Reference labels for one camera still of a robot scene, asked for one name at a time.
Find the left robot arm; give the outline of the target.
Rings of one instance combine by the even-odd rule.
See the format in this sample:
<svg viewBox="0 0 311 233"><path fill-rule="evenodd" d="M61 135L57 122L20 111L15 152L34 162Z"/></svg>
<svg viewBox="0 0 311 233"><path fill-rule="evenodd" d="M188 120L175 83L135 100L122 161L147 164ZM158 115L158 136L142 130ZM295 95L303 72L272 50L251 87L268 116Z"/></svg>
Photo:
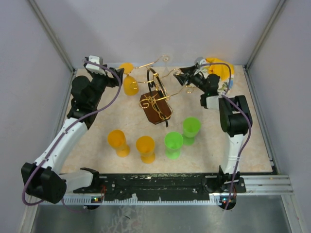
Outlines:
<svg viewBox="0 0 311 233"><path fill-rule="evenodd" d="M107 87L121 88L124 69L101 66L87 69L92 79L80 75L71 83L71 109L61 130L48 148L32 163L21 168L24 189L22 202L37 205L43 201L58 203L68 192L85 188L94 193L101 187L99 173L90 168L62 174L64 162L80 138L90 129L98 104Z"/></svg>

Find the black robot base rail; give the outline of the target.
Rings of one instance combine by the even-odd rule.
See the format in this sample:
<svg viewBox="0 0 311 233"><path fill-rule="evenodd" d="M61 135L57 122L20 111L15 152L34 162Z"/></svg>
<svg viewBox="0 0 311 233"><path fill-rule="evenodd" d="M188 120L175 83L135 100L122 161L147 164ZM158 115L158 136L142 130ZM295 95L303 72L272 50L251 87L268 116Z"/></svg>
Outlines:
<svg viewBox="0 0 311 233"><path fill-rule="evenodd" d="M111 173L95 176L89 187L75 194L102 194L105 201L127 200L133 195L139 201L209 200L212 193L228 193L230 181L222 182L215 173Z"/></svg>

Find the yellow plastic goblet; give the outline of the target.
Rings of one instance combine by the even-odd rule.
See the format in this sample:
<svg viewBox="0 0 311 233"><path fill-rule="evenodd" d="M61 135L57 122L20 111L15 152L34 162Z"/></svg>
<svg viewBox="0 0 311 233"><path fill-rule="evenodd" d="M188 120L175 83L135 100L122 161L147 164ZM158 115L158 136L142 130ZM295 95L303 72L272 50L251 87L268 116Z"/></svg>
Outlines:
<svg viewBox="0 0 311 233"><path fill-rule="evenodd" d="M136 79L131 76L131 72L134 70L134 65L132 63L123 63L119 68L124 69L125 78L123 80L124 93L128 96L134 96L139 92L139 87Z"/></svg>

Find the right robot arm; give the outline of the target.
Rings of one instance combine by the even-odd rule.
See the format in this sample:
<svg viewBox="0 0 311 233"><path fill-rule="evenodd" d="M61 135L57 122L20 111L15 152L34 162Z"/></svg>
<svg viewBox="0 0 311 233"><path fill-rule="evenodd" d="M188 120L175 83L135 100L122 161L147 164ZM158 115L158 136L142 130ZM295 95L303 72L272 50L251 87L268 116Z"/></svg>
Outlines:
<svg viewBox="0 0 311 233"><path fill-rule="evenodd" d="M229 72L229 80L225 91L219 91L221 77L215 73L204 76L203 68L207 66L225 66ZM239 179L239 160L251 136L252 117L244 95L227 96L232 80L230 65L224 62L196 63L191 67L180 68L174 77L182 86L194 85L201 90L200 104L205 109L219 111L220 125L226 134L225 158L219 167L217 186L223 192L234 187Z"/></svg>

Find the clear wine glass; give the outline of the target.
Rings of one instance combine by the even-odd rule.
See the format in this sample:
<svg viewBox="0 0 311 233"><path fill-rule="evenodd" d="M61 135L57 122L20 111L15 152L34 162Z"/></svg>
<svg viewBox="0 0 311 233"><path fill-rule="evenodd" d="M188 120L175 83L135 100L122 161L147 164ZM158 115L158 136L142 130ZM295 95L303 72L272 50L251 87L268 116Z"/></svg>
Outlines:
<svg viewBox="0 0 311 233"><path fill-rule="evenodd" d="M169 73L168 65L170 64L171 57L168 54L164 54L161 56L161 59L164 67L163 75L166 75Z"/></svg>

